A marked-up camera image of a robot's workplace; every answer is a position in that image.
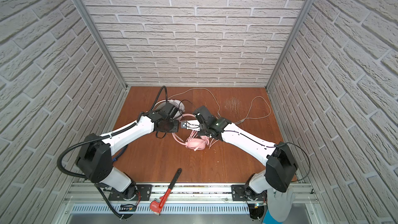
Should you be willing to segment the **white headphones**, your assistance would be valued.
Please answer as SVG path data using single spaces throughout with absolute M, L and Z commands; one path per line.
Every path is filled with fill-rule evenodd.
M 155 111 L 166 119 L 178 119 L 184 113 L 184 104 L 180 100 L 163 100 L 155 105 Z

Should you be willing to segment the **pink headphones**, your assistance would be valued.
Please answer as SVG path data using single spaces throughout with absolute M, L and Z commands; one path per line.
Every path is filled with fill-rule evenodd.
M 207 146 L 211 148 L 211 146 L 217 142 L 214 138 L 210 141 L 207 136 L 198 136 L 198 131 L 196 130 L 193 130 L 185 141 L 177 136 L 176 133 L 172 133 L 172 136 L 179 144 L 186 148 L 193 149 L 194 151 L 204 150 Z

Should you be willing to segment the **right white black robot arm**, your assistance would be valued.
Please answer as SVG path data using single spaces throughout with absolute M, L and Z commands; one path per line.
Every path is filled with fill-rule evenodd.
M 249 199 L 254 200 L 268 189 L 287 192 L 298 164 L 286 143 L 262 140 L 228 119 L 216 118 L 205 106 L 199 107 L 193 114 L 199 122 L 200 135 L 234 145 L 265 166 L 265 170 L 253 174 L 245 183 L 244 191 Z

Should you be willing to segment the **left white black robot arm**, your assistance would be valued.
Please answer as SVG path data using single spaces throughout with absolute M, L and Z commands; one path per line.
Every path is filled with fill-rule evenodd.
M 102 187 L 112 187 L 122 194 L 125 200 L 136 195 L 136 183 L 113 165 L 113 156 L 131 142 L 152 132 L 175 133 L 179 122 L 174 117 L 179 108 L 166 102 L 162 108 L 140 114 L 131 124 L 101 136 L 91 134 L 79 151 L 76 165 L 92 183 Z

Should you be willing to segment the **grey gloved hand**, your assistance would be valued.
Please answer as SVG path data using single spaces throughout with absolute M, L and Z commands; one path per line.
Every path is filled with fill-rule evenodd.
M 295 193 L 292 188 L 286 192 L 267 190 L 267 212 L 263 219 L 264 224 L 282 224 L 289 216 Z

